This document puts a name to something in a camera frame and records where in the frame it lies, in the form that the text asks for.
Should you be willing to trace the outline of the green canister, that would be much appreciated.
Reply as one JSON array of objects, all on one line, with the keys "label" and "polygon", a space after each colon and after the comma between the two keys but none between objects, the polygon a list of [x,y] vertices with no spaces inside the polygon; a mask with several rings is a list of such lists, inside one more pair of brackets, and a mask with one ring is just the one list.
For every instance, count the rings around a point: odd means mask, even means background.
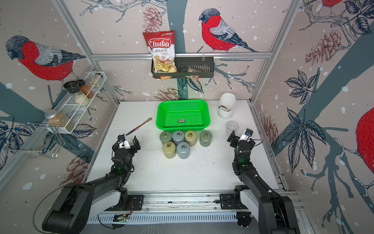
[{"label": "green canister", "polygon": [[210,131],[202,131],[200,133],[200,144],[203,147],[208,147],[211,145],[212,133]]},{"label": "green canister", "polygon": [[162,145],[164,145],[167,142],[172,142],[172,133],[169,131],[163,131],[160,134],[159,138],[160,138]]}]

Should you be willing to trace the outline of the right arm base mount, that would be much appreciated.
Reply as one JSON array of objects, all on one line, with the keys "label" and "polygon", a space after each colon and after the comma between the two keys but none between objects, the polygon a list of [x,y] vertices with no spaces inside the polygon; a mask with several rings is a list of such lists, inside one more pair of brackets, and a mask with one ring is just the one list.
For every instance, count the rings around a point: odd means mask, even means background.
[{"label": "right arm base mount", "polygon": [[248,209],[241,203],[240,192],[248,190],[246,185],[237,185],[230,193],[220,194],[219,199],[215,200],[216,204],[220,204],[222,210],[240,210]]}]

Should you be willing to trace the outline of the blue canister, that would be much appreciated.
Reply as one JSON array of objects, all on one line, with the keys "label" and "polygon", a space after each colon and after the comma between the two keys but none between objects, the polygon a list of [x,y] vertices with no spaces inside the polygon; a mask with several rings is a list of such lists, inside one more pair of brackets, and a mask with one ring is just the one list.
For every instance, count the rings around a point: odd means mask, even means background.
[{"label": "blue canister", "polygon": [[190,145],[187,142],[180,142],[177,145],[177,154],[178,157],[185,160],[190,156]]},{"label": "blue canister", "polygon": [[177,146],[180,142],[185,141],[185,133],[183,131],[175,131],[172,134],[172,141]]}]

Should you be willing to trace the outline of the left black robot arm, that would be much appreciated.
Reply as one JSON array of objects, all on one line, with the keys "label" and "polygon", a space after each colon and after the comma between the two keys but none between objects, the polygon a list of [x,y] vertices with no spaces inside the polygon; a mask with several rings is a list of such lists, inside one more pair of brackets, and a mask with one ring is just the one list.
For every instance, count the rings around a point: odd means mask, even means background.
[{"label": "left black robot arm", "polygon": [[129,145],[126,136],[119,135],[112,146],[110,172],[90,182],[65,185],[42,222],[43,231],[79,234],[91,218],[109,208],[140,210],[143,197],[129,196],[124,187],[134,172],[132,159],[140,149],[136,137]]}]

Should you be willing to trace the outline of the yellow canister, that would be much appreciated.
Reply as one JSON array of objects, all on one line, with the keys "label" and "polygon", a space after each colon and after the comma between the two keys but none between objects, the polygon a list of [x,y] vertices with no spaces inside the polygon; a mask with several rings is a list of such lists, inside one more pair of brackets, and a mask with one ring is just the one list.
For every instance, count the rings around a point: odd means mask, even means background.
[{"label": "yellow canister", "polygon": [[197,133],[193,130],[185,132],[185,141],[189,144],[190,147],[193,147],[197,143]]},{"label": "yellow canister", "polygon": [[163,153],[166,158],[173,159],[176,156],[176,146],[172,141],[166,142],[162,147]]}]

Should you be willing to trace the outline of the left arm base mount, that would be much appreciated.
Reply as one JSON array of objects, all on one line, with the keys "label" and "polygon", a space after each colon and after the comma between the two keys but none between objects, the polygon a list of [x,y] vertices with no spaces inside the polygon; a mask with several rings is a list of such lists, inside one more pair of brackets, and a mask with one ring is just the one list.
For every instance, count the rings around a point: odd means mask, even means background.
[{"label": "left arm base mount", "polygon": [[116,189],[120,192],[119,201],[105,211],[141,211],[144,195],[129,195],[127,188]]}]

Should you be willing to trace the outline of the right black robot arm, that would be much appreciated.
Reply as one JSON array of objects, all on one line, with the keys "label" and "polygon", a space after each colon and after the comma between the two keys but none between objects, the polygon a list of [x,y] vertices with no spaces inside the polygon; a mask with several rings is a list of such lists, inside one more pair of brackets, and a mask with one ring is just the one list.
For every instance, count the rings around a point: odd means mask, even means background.
[{"label": "right black robot arm", "polygon": [[292,200],[273,190],[259,175],[250,160],[256,146],[253,131],[246,129],[241,137],[232,131],[228,137],[234,148],[233,171],[246,189],[239,190],[239,202],[258,222],[261,234],[299,234],[300,228]]}]

